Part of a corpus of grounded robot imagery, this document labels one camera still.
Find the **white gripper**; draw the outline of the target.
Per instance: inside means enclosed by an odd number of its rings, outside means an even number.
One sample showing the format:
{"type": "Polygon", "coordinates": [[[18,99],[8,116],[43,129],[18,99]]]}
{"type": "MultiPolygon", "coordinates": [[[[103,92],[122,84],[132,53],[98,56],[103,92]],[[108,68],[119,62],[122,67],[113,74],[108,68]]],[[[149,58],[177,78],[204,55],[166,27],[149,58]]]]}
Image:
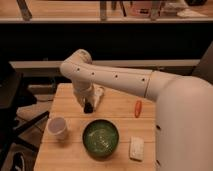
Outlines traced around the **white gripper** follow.
{"type": "Polygon", "coordinates": [[[84,113],[89,114],[93,112],[94,105],[94,86],[92,83],[73,81],[73,93],[77,102],[81,107],[84,107],[84,113]]]}

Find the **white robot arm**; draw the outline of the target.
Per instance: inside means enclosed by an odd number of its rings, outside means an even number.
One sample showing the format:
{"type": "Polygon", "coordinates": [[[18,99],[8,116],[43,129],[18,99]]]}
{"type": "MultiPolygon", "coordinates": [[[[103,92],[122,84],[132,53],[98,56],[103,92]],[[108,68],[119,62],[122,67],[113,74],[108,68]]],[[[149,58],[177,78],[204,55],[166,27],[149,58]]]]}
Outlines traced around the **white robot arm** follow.
{"type": "Polygon", "coordinates": [[[84,49],[60,65],[79,103],[95,84],[156,103],[156,171],[213,171],[213,84],[195,76],[98,66],[84,49]]]}

